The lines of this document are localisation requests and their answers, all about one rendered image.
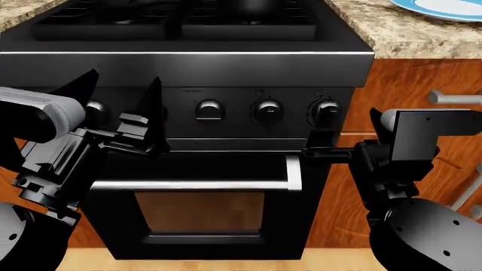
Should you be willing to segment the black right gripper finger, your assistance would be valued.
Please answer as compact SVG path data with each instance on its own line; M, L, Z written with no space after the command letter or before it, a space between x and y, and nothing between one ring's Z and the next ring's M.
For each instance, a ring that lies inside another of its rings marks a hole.
M350 164L355 148L338 148L334 131L312 130L300 156L305 164Z
M375 133L377 134L378 141L380 144L389 145L391 144L391 132L384 127L381 121L382 112L375 108L370 110L370 118L372 125L374 127Z

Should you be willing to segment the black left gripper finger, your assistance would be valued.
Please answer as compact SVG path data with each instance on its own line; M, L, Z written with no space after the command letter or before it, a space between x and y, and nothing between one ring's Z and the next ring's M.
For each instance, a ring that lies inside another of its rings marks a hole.
M68 97L79 102L82 106L87 106L96 89L98 78L99 73L95 69L91 69L66 85L49 92L49 94Z
M115 138L120 153L158 155L170 151L164 129L162 82L155 78L135 110L120 115Z

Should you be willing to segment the black cast iron burner grate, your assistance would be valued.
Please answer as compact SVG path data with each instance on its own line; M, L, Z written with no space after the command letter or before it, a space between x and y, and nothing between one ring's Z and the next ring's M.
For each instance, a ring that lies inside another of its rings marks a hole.
M106 0L78 0L34 24L31 32L40 41L164 40L177 5L177 1L148 0L121 7Z
M301 0L283 0L274 15L236 17L223 11L219 0L199 0L182 20L182 36L191 40L216 41L311 41L317 23Z

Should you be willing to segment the white plate with blue rim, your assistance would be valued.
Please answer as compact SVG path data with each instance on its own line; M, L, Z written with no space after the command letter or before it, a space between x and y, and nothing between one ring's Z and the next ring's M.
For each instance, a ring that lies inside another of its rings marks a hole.
M482 0L389 0L407 11L452 22L482 23Z

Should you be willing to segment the black cooking pot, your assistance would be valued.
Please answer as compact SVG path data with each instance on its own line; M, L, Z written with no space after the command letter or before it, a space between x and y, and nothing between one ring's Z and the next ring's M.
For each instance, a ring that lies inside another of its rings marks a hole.
M274 15L285 6L283 0L219 0L223 11L241 18Z

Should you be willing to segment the black round stove knob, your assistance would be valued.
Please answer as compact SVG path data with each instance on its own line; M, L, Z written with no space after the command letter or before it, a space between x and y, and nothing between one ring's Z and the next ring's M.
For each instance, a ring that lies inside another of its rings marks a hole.
M314 127L329 127L338 122L341 113L341 105L334 99L319 99L310 105L307 119Z
M198 120L221 120L224 113L224 106L213 99L200 101L195 108L195 115Z
M283 107L275 99L259 99L250 108L251 119L260 126L273 126L283 118Z
M111 119L111 110L109 107L98 101L89 101L85 111L86 124L92 128L102 128L106 126Z

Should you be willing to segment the wooden cabinet door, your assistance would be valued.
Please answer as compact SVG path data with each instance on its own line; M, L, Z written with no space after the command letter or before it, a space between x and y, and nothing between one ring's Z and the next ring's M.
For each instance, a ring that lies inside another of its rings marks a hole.
M472 137L440 137L434 169L417 182L420 198L452 205L475 178L482 162L482 133ZM331 167L307 242L309 248L367 248L369 226L350 170Z

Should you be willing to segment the wooden cabinet drawer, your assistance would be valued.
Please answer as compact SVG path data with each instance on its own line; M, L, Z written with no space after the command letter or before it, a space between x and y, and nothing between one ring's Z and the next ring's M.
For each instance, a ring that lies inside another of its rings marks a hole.
M376 59L364 87L355 90L343 133L373 133L369 111L376 108L469 108L482 105L437 105L428 94L473 95L482 90L480 59Z

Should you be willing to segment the black oven door with window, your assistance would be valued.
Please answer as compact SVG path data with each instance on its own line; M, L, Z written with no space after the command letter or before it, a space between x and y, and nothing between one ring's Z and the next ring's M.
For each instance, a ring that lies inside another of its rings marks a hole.
M281 181L286 155L112 154L96 181ZM300 168L300 191L90 189L81 209L115 259L297 260L331 167Z

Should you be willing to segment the black kitchen range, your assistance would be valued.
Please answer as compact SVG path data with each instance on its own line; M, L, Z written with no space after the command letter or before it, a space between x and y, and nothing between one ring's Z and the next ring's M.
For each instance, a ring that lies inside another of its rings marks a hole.
M111 119L99 129L115 132L120 115L135 110L151 82L159 78L170 151L156 157L302 154L312 130L334 131L338 139L353 92L365 85L374 59L372 49L322 0L301 0L317 23L311 41L185 39L182 20L199 0L170 0L178 5L166 24L164 40L35 39L34 24L77 1L68 0L0 34L0 87L49 93L95 69L99 78L90 101L109 107ZM223 119L196 119L195 108L205 99L224 106ZM250 108L259 99L282 104L280 122L260 126L251 119ZM314 127L308 121L308 109L319 99L340 103L342 113L334 126Z

